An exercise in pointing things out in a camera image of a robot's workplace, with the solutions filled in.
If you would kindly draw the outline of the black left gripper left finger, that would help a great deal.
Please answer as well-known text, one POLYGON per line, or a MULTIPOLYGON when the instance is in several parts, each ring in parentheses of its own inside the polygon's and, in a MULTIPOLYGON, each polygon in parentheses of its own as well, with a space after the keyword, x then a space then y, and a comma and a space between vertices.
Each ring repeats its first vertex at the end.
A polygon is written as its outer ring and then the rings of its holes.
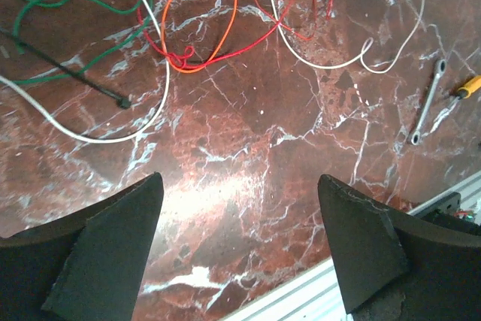
POLYGON ((1 239, 3 320, 130 320, 164 187, 153 173, 103 201, 1 239))

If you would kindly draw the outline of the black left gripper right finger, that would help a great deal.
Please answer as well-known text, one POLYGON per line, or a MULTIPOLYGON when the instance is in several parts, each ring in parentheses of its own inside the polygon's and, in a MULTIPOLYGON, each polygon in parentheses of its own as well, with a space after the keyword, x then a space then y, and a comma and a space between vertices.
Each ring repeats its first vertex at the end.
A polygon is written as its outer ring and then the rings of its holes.
POLYGON ((354 320, 478 320, 480 227, 440 210, 396 210, 331 175, 319 205, 354 320))

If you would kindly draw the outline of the black zip tie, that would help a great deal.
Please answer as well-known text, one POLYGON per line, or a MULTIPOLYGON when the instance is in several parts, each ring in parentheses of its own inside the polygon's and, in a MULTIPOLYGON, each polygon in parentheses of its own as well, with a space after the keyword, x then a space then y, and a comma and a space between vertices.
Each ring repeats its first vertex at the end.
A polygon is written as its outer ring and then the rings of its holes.
POLYGON ((118 107, 122 109, 129 109, 132 105, 132 103, 129 101, 128 97, 122 96, 108 88, 105 88, 103 86, 98 85, 97 83, 88 80, 85 76, 83 76, 80 72, 78 71, 73 71, 70 68, 61 65, 59 62, 57 62, 55 59, 52 57, 48 56, 46 53, 40 51, 39 49, 33 47, 31 44, 23 41, 21 38, 19 38, 16 35, 13 35, 10 33, 8 30, 1 28, 1 34, 8 38, 9 40, 13 41, 16 45, 18 45, 20 48, 27 49, 30 53, 34 54, 37 56, 39 59, 44 60, 45 62, 53 65, 54 67, 58 68, 60 71, 63 73, 69 75, 70 77, 73 77, 75 80, 80 81, 81 83, 84 83, 85 85, 97 90, 98 92, 107 95, 108 97, 114 99, 116 101, 116 104, 118 107))

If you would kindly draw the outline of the silver combination wrench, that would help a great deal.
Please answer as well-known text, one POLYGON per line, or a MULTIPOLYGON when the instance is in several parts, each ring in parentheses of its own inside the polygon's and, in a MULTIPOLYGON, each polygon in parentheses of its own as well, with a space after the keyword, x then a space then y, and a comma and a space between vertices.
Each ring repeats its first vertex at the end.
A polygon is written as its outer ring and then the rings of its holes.
POLYGON ((428 92, 426 94, 424 103, 421 107, 419 118, 416 122, 416 125, 413 128, 413 131, 410 133, 410 136, 408 138, 409 143, 412 145, 417 145, 421 140, 421 131, 425 123, 425 118, 428 115, 431 103, 434 99, 434 94, 435 94, 437 85, 441 77, 445 74, 445 72, 446 72, 446 60, 445 59, 437 60, 434 65, 433 78, 428 88, 428 92))

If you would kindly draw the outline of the orange handled screwdriver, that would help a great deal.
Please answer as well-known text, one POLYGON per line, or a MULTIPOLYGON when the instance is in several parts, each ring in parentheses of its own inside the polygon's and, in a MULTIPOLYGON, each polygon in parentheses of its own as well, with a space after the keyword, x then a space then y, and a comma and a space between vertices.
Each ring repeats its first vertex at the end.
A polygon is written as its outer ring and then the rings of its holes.
POLYGON ((480 87, 481 87, 481 76, 477 75, 471 78, 470 80, 468 80, 465 84, 463 84, 459 88, 455 89, 450 94, 448 94, 447 98, 449 100, 466 99, 472 96, 476 91, 480 90, 480 87))

